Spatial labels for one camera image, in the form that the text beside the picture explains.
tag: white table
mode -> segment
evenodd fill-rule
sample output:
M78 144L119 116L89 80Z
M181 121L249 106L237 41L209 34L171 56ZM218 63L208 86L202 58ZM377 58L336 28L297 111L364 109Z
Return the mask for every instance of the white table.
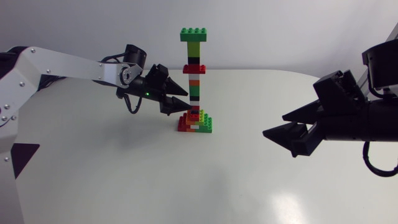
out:
M169 72L188 89L186 75ZM160 114L149 100L132 115L108 86L55 83L19 114L16 142L41 145L17 179L25 222L397 223L398 178L368 171L361 142L323 141L294 159L262 136L317 98L315 81L207 71L200 99L212 134L177 132L182 113ZM372 144L374 165L394 167L397 146Z

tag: orange lego brick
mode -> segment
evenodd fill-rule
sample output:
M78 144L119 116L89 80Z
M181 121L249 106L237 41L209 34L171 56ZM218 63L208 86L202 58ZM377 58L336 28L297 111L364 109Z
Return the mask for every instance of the orange lego brick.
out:
M200 80L189 80L189 85L200 86Z

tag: cable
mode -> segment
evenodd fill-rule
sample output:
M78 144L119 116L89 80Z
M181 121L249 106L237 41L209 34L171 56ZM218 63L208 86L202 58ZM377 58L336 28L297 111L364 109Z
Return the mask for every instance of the cable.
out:
M140 97L138 99L138 103L137 103L136 109L134 111L131 109L131 102L130 102L129 95L124 94L123 98L124 98L124 101L126 102L127 109L130 111L130 113L136 114L139 110L139 107L141 106L142 97Z
M51 84L53 84L54 82L59 81L59 80L63 80L65 78L66 77L50 76L50 75L48 77L46 77L46 78L42 78L41 82L39 83L39 87L37 88L37 91L40 91L40 90L42 90L44 88L47 88Z
M369 145L370 143L367 141L363 145L363 160L366 164L366 166L369 168L369 170L373 173L376 174L380 177L392 177L396 174L398 174L398 166L396 166L393 170L385 171L385 170L380 170L376 167L374 167L370 161L369 161Z
M127 55L127 52L124 52L124 53L121 53L118 55L107 56L104 59L102 59L101 62L107 62L108 60L115 59L118 63L120 63L120 61L118 60L118 57L123 57L126 55Z

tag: lime green lego brick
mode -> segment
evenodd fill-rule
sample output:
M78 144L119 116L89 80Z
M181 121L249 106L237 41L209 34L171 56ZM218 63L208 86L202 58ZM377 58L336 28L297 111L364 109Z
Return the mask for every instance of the lime green lego brick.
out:
M188 57L200 57L200 42L187 42Z
M204 123L205 122L205 111L200 110L199 112L199 122Z
M206 42L206 28L182 28L180 32L180 40L183 42Z
M189 86L189 95L190 96L200 96L200 86Z

